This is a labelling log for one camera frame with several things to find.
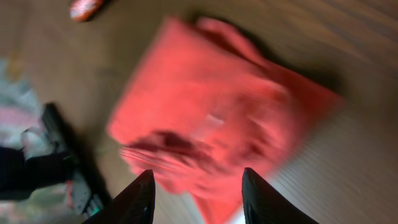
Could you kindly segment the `orange printed t-shirt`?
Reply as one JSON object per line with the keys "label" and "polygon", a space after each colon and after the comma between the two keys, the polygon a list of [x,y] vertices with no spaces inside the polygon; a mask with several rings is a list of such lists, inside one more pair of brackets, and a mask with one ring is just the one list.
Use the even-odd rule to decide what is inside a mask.
{"label": "orange printed t-shirt", "polygon": [[242,174],[276,170],[340,103],[264,57],[235,27],[166,18],[108,122],[131,171],[189,193],[207,223],[242,205]]}

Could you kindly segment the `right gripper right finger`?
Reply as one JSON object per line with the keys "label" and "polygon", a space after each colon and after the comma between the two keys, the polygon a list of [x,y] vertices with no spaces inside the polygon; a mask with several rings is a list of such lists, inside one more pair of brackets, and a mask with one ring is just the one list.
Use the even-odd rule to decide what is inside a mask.
{"label": "right gripper right finger", "polygon": [[243,172],[242,196],[246,224],[318,224],[249,167]]}

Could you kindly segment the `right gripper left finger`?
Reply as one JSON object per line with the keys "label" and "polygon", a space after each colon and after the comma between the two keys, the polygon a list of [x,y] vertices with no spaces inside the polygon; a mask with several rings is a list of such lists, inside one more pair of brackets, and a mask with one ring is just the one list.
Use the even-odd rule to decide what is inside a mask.
{"label": "right gripper left finger", "polygon": [[83,224],[153,224],[154,211],[155,179],[148,169]]}

